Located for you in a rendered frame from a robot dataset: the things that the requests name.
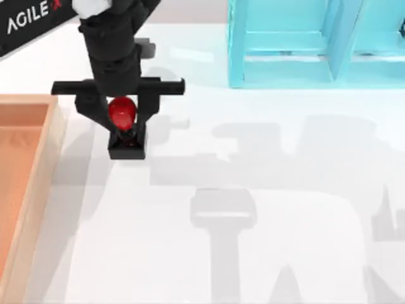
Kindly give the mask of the red trophy with black base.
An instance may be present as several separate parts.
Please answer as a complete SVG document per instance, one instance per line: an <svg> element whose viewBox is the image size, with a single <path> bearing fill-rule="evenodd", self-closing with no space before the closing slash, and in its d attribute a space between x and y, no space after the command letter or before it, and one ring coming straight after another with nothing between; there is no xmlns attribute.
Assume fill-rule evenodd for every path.
<svg viewBox="0 0 405 304"><path fill-rule="evenodd" d="M108 116L116 130L110 132L108 153L112 160L146 158L146 121L137 121L137 106L129 97L116 97L108 105Z"/></svg>

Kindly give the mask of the light blue rack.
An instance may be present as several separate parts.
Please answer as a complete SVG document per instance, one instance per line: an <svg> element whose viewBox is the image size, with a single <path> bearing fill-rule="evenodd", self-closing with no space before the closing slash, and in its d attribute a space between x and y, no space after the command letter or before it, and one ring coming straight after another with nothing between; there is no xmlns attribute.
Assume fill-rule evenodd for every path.
<svg viewBox="0 0 405 304"><path fill-rule="evenodd" d="M405 0L227 0L233 88L405 89Z"/></svg>

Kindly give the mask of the shallow salmon-coloured box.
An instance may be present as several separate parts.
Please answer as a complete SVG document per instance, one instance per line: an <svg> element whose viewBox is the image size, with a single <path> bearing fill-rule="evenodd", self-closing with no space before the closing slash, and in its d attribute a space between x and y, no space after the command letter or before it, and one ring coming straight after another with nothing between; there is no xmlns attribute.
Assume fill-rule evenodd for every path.
<svg viewBox="0 0 405 304"><path fill-rule="evenodd" d="M0 304L22 304L66 130L56 96L0 94Z"/></svg>

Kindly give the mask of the pale grey rounded box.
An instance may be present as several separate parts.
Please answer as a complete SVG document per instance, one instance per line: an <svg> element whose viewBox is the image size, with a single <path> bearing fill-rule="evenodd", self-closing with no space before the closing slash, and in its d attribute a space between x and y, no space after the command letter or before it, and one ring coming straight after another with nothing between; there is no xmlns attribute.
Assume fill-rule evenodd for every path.
<svg viewBox="0 0 405 304"><path fill-rule="evenodd" d="M135 38L135 44L140 49L140 59L152 59L156 53L156 45L150 38Z"/></svg>

